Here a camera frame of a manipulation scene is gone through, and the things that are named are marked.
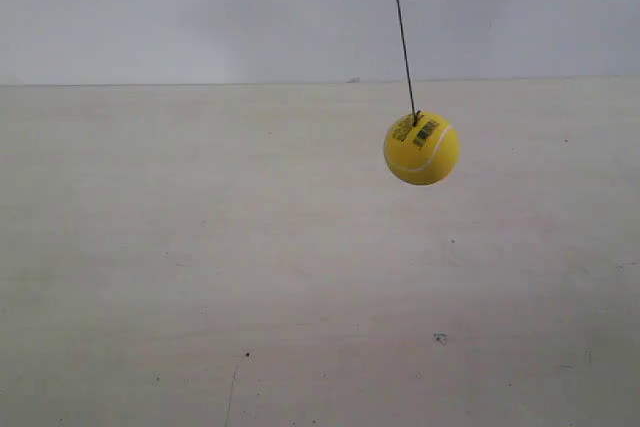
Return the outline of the yellow tennis ball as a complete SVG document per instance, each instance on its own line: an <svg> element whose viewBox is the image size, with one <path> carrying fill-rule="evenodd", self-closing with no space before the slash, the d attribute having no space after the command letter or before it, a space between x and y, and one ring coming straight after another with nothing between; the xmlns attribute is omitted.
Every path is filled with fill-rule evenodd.
<svg viewBox="0 0 640 427"><path fill-rule="evenodd" d="M453 125L432 112L407 114L386 132L383 156L391 173L411 185L432 185L455 168L460 142Z"/></svg>

